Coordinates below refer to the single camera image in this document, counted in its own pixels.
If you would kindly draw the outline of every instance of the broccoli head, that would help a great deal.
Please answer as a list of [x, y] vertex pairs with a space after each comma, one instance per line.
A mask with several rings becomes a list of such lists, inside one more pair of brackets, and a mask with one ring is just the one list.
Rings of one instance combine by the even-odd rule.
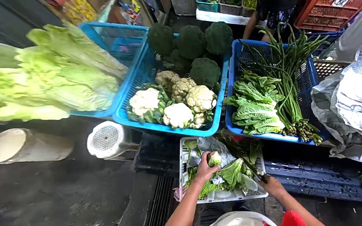
[[148, 43], [152, 49], [162, 55], [166, 56], [173, 50], [173, 31], [169, 26], [155, 23], [148, 33]]
[[163, 65], [167, 69], [177, 72], [179, 75], [185, 75], [191, 69], [192, 60], [182, 57], [178, 49], [174, 49], [170, 55], [163, 58]]
[[197, 26], [187, 25], [181, 28], [177, 38], [177, 47], [181, 56], [196, 59], [205, 52], [205, 34]]
[[189, 74], [197, 85], [205, 85], [211, 89], [219, 81], [221, 71], [214, 60], [197, 58], [192, 62]]
[[231, 51], [233, 31], [224, 22], [214, 22], [205, 31], [206, 49], [212, 54], [227, 54]]

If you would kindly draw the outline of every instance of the black pants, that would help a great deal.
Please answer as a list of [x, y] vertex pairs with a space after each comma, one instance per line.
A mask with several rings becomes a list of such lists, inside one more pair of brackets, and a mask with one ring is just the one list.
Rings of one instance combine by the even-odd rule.
[[[234, 201], [231, 209], [232, 211], [250, 211], [248, 206], [245, 205], [245, 200]], [[195, 226], [209, 226], [225, 213], [225, 203], [223, 202], [204, 204]]]

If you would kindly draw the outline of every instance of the hand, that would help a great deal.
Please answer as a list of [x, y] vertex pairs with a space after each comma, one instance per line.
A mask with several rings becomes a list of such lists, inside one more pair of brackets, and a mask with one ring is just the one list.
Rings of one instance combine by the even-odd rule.
[[208, 166], [208, 160], [206, 158], [209, 153], [210, 152], [202, 153], [202, 160], [199, 163], [198, 171], [196, 172], [194, 181], [202, 182], [204, 184], [212, 177], [214, 172], [220, 169], [220, 165], [217, 165], [215, 167]]
[[279, 198], [287, 194], [287, 191], [284, 189], [283, 185], [274, 177], [269, 175], [264, 175], [268, 180], [268, 183], [265, 184], [263, 181], [259, 182], [259, 185], [263, 187], [271, 196], [274, 198]]

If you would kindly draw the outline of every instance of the knife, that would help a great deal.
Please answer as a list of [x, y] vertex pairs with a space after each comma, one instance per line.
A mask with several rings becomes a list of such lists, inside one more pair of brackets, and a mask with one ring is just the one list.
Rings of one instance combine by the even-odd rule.
[[244, 163], [247, 165], [247, 167], [254, 173], [254, 176], [260, 180], [263, 181], [265, 184], [268, 183], [268, 180], [263, 175], [259, 174], [258, 171], [253, 167], [245, 158], [242, 158], [244, 160]]

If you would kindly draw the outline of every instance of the blue plastic crate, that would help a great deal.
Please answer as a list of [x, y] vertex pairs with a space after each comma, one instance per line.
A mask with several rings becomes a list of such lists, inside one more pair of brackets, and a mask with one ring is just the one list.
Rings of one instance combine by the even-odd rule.
[[225, 55], [223, 58], [222, 75], [220, 81], [221, 88], [217, 93], [218, 99], [216, 107], [214, 108], [214, 116], [212, 122], [208, 123], [208, 125], [198, 130], [172, 129], [170, 126], [155, 123], [145, 123], [144, 125], [142, 125], [139, 122], [130, 121], [128, 119], [126, 109], [127, 103], [129, 102], [129, 99], [131, 99], [131, 97], [133, 97], [138, 91], [138, 86], [142, 86], [144, 83], [147, 82], [154, 82], [157, 72], [164, 70], [163, 63], [160, 61], [159, 56], [154, 52], [152, 48], [150, 48], [149, 44], [146, 43], [143, 49], [142, 56], [138, 61], [138, 64], [133, 71], [133, 74], [129, 75], [129, 79], [124, 81], [123, 85], [117, 93], [116, 99], [113, 101], [112, 110], [114, 121], [124, 126], [132, 126], [142, 129], [164, 131], [189, 136], [205, 137], [213, 135], [219, 128], [220, 114], [222, 111], [222, 104], [224, 100], [224, 90], [226, 88], [227, 74], [229, 71], [229, 59], [230, 54]]
[[329, 48], [329, 46], [331, 46], [342, 34], [344, 31], [339, 31], [339, 32], [334, 32], [334, 31], [330, 31], [330, 32], [323, 32], [323, 33], [311, 33], [308, 34], [307, 36], [308, 41], [314, 41], [319, 35], [321, 35], [321, 39], [325, 38], [327, 35], [329, 35], [329, 37], [326, 39], [330, 44], [321, 44], [318, 49], [316, 49], [314, 51], [314, 53], [312, 54], [313, 56], [320, 56], [322, 51], [324, 49]]
[[[142, 54], [146, 44], [148, 27], [133, 26], [128, 24], [84, 22], [79, 28], [101, 48], [107, 50], [113, 57], [129, 68], [128, 74], [121, 87], [133, 74], [135, 65]], [[102, 111], [71, 111], [71, 115], [88, 117], [108, 117], [113, 113], [113, 106]]]
[[[269, 43], [265, 41], [254, 41], [248, 39], [242, 39], [249, 46], [255, 46], [260, 50], [269, 51]], [[230, 58], [230, 70], [229, 70], [229, 86], [227, 89], [227, 97], [234, 95], [234, 82], [241, 75], [242, 70], [240, 69], [240, 62], [246, 63], [250, 60], [250, 55], [248, 51], [243, 48], [243, 44], [241, 44], [238, 40], [234, 40], [233, 42], [233, 55]], [[303, 64], [301, 70], [298, 75], [298, 87], [299, 87], [299, 102], [301, 113], [304, 118], [309, 119], [309, 122], [319, 128], [321, 132], [319, 136], [321, 136], [324, 140], [326, 140], [327, 133], [323, 129], [323, 126], [316, 119], [311, 110], [311, 89], [313, 86], [318, 85], [317, 73], [314, 67], [314, 62], [311, 57], [308, 58], [306, 64]], [[226, 105], [226, 126], [227, 128], [234, 134], [243, 134], [243, 129], [239, 128], [237, 125], [234, 125], [231, 121], [231, 116], [237, 110], [236, 107], [232, 105]], [[259, 137], [264, 139], [271, 140], [280, 140], [287, 142], [295, 142], [295, 143], [306, 143], [314, 145], [313, 141], [303, 142], [300, 138], [296, 136], [283, 136], [281, 134], [276, 133], [268, 133], [261, 135], [253, 135], [253, 137]]]

